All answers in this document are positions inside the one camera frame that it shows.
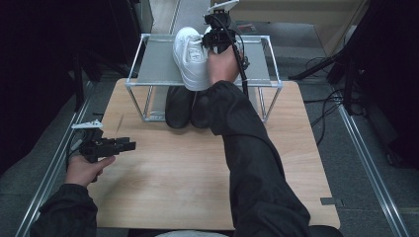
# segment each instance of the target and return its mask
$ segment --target gray carpet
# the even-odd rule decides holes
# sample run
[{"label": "gray carpet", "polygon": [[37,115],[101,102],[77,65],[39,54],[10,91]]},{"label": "gray carpet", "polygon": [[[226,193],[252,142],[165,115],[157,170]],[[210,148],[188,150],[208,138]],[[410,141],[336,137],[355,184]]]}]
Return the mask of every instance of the gray carpet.
[{"label": "gray carpet", "polygon": [[[208,5],[209,1],[203,0],[181,1],[174,32],[183,26],[195,27],[199,32],[204,31],[207,27],[204,25],[204,19],[196,17],[195,21],[191,21],[193,18],[191,12],[201,16],[206,12]],[[310,26],[295,25],[293,28],[289,24],[255,23],[255,27],[258,33],[272,36],[274,47],[282,51],[281,55],[276,54],[276,59],[283,80],[303,71],[310,58],[321,56],[318,39]],[[305,100],[325,99],[331,93],[331,88],[324,79],[326,72],[319,71],[315,76],[298,81]],[[84,121],[96,119],[93,113],[105,112],[115,83],[120,77],[115,72],[105,71],[103,80],[96,85]],[[75,100],[72,98],[44,132],[34,150],[1,177],[0,236],[14,236],[17,232],[32,196],[38,189],[62,135],[71,121],[74,104]],[[321,103],[306,104],[305,107],[311,121],[321,116]],[[411,236],[419,236],[419,189],[417,189],[419,173],[416,170],[397,169],[388,165],[383,147],[368,120],[363,117],[355,117],[355,120]],[[321,134],[320,125],[321,123],[313,128],[316,139]],[[326,118],[325,136],[319,145],[319,152],[332,195],[344,204],[337,208],[344,236],[393,236],[349,133],[337,111]],[[63,176],[64,167],[53,184],[53,192],[62,183]],[[97,236],[118,237],[126,234],[125,229],[99,228]]]}]

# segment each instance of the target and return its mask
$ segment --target glass shelf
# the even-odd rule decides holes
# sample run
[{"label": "glass shelf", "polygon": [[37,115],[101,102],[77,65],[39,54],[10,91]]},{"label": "glass shelf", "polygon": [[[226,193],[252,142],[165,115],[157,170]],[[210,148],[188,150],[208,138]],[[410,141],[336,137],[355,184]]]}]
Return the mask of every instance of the glass shelf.
[{"label": "glass shelf", "polygon": [[[245,71],[248,80],[248,87],[249,89],[251,87],[258,88],[258,92],[256,94],[259,95],[256,95],[255,97],[259,97],[258,101],[260,107],[258,106],[258,109],[261,111],[261,120],[266,122],[268,120],[271,109],[277,100],[278,94],[283,87],[283,83],[280,79],[278,67],[275,61],[275,56],[272,50],[271,41],[269,36],[242,36],[242,39],[245,50],[244,54],[248,57],[250,62],[249,67]],[[141,35],[141,40],[134,58],[134,62],[132,64],[131,71],[128,78],[126,79],[126,88],[131,95],[132,101],[134,102],[134,105],[143,121],[165,120],[164,109],[160,108],[148,112],[151,99],[156,99],[156,96],[154,95],[156,94],[156,88],[168,86],[184,86],[179,68],[173,60],[174,40],[174,35]],[[266,62],[267,55],[271,55],[273,58],[273,66],[275,68],[276,74],[273,77],[269,75],[268,65]],[[242,81],[240,76],[238,76],[234,84],[238,87],[241,87]],[[141,109],[138,104],[138,95],[135,95],[132,90],[134,87],[148,87],[148,92],[146,92],[146,95],[144,95],[146,98],[143,109]],[[267,111],[265,108],[263,92],[261,89],[263,87],[277,89],[271,106]],[[160,97],[165,96],[164,93],[161,92],[157,93],[157,95],[160,95]]]}]

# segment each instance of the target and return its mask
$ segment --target wooden board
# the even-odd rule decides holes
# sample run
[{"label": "wooden board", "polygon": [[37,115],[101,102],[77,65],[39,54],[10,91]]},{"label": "wooden board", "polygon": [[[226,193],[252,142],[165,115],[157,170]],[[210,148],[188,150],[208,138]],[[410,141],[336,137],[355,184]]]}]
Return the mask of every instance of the wooden board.
[{"label": "wooden board", "polygon": [[[134,88],[145,98],[147,88]],[[275,90],[264,89],[267,100]],[[143,122],[120,80],[107,107],[105,137],[128,136],[135,151],[124,152],[89,193],[99,207],[98,226],[164,229],[232,229],[228,175],[222,138],[191,125],[172,129],[165,122]],[[306,205],[310,224],[339,228],[323,166],[299,88],[284,89],[266,123],[285,167],[287,181]]]}]

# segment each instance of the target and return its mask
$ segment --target black sleeve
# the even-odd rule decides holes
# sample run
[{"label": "black sleeve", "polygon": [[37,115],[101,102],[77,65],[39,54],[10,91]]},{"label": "black sleeve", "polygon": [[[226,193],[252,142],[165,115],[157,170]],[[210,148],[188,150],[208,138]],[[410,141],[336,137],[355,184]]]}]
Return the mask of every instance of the black sleeve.
[{"label": "black sleeve", "polygon": [[220,81],[209,89],[209,126],[222,135],[235,236],[309,236],[310,215],[287,184],[280,155],[248,98]]},{"label": "black sleeve", "polygon": [[40,208],[40,217],[31,227],[31,237],[95,237],[97,212],[85,187],[62,185]]}]

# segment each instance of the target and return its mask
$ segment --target black shoe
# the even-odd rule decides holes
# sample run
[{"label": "black shoe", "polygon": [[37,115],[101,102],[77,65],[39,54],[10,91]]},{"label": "black shoe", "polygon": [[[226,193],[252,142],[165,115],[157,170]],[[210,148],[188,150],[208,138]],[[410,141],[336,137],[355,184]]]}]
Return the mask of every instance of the black shoe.
[{"label": "black shoe", "polygon": [[191,124],[196,128],[208,128],[209,121],[207,119],[207,108],[209,97],[208,90],[197,92],[194,106],[192,107]]},{"label": "black shoe", "polygon": [[166,97],[165,119],[172,128],[183,128],[188,125],[191,117],[192,103],[195,92],[186,87],[169,87]]}]

